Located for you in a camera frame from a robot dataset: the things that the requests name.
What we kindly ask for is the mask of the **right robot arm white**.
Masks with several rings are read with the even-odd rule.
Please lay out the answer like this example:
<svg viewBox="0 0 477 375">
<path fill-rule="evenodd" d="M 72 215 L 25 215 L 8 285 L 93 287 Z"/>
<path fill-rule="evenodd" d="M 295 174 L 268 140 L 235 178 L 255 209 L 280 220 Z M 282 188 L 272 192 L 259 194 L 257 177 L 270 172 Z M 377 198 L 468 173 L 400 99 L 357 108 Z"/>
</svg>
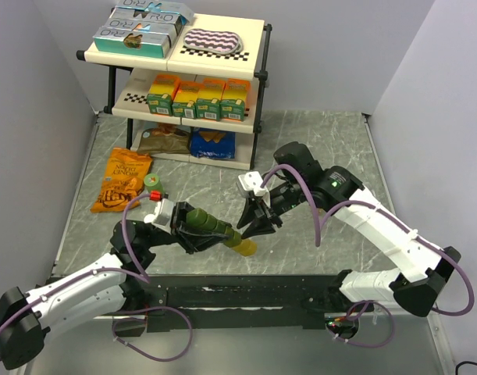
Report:
<svg viewBox="0 0 477 375">
<path fill-rule="evenodd" d="M 237 178 L 245 206 L 237 226 L 243 236 L 273 234 L 281 216 L 306 202 L 315 224 L 315 243 L 322 227 L 335 217 L 374 244 L 393 264 L 391 270 L 343 270 L 327 288 L 329 304 L 347 311 L 356 302 L 395 302 L 424 317 L 459 262 L 460 253 L 440 248 L 386 209 L 352 172 L 342 166 L 322 168 L 308 147 L 297 141 L 274 153 L 276 168 L 266 175 L 249 171 Z"/>
</svg>

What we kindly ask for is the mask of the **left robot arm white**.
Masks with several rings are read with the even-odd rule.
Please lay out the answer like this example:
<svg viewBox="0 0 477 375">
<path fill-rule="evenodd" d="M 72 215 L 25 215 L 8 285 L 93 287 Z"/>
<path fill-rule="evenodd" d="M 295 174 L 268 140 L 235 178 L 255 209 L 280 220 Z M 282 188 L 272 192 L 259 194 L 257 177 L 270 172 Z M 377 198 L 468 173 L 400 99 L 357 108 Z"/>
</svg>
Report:
<svg viewBox="0 0 477 375">
<path fill-rule="evenodd" d="M 31 362 L 51 339 L 98 316 L 139 317 L 150 307 L 145 286 L 152 248 L 178 244 L 192 255 L 240 240 L 233 227 L 203 209 L 166 198 L 143 221 L 123 217 L 111 250 L 90 265 L 51 284 L 0 298 L 0 363 L 7 370 Z"/>
</svg>

